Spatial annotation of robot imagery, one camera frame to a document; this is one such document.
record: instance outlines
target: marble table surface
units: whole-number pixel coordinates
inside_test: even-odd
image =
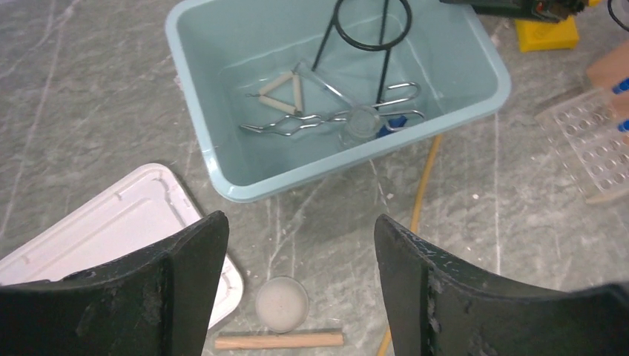
[[[288,275],[311,301],[300,329],[342,329],[346,345],[252,355],[374,354],[386,314],[373,224],[382,213],[409,223],[430,141],[259,202],[224,200],[208,181],[174,81],[163,25],[176,2],[0,0],[0,257],[133,169],[159,162],[202,211],[230,219],[228,252],[246,291],[208,340],[218,331],[264,332],[255,293]],[[513,90],[496,115],[444,135],[422,236],[537,286],[629,280],[629,201],[586,205],[533,119],[549,98],[584,90],[585,68],[629,36],[598,6],[577,18],[575,50],[524,55],[513,21],[481,20]],[[203,353],[225,354],[211,342]]]

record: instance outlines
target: plastic bin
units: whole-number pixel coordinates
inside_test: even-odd
[[[507,99],[507,69],[472,8],[413,0],[412,28],[392,50],[386,83],[420,84],[421,95],[403,108],[423,111],[426,120],[346,151],[337,144],[342,124],[291,137],[242,130],[243,123],[278,118],[245,94],[314,59],[335,2],[187,0],[168,15],[168,43],[194,129],[212,184],[225,198],[251,202],[285,191],[494,113]],[[377,32],[382,4],[346,1],[343,27],[362,39]],[[395,38],[405,20],[398,1],[391,1],[388,19],[387,36]],[[383,53],[356,50],[332,31],[320,67],[354,95],[375,98],[382,60]]]

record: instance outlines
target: yellow block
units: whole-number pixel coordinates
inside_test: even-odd
[[[573,49],[579,43],[579,33],[573,17],[558,24],[516,20],[520,51]]]

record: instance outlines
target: black device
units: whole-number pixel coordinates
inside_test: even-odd
[[[445,4],[470,4],[476,13],[539,22],[560,22],[576,15],[588,0],[439,0]]]

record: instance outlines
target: blue object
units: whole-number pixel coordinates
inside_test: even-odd
[[[402,128],[406,125],[406,122],[409,121],[406,116],[402,115],[400,117],[398,117],[397,119],[390,119],[389,120],[389,126],[391,128]],[[375,137],[377,139],[381,138],[381,137],[385,137],[388,134],[393,134],[395,131],[389,131],[388,128],[386,128],[385,125],[382,126],[382,128],[380,129],[380,131],[378,131],[378,134],[375,135]]]
[[[624,93],[629,90],[629,78],[626,78],[622,82],[620,82],[617,86],[611,88],[614,94]]]
[[[618,131],[620,132],[629,131],[629,120],[625,120],[625,122],[618,124]]]
[[[245,95],[301,59],[314,60],[336,2],[184,0],[168,14],[166,36],[203,164],[214,189],[225,198],[253,202],[323,178],[495,113],[509,96],[509,73],[474,10],[413,0],[409,3],[417,21],[391,51],[386,84],[417,82],[421,94],[382,111],[414,108],[429,119],[395,133],[396,139],[373,139],[348,150],[338,144],[342,124],[321,125],[292,137],[240,128],[244,122],[265,125],[282,117]],[[381,2],[361,4],[343,12],[343,28],[352,33],[369,33],[381,24]],[[404,7],[391,6],[387,18],[403,26]],[[378,37],[365,40],[374,43]],[[357,61],[355,51],[333,32],[317,71],[339,90],[369,102],[376,97],[382,57],[365,53]],[[304,89],[308,84],[303,81]],[[271,96],[290,103],[289,92],[278,90]],[[349,108],[326,92],[304,93],[306,113]]]

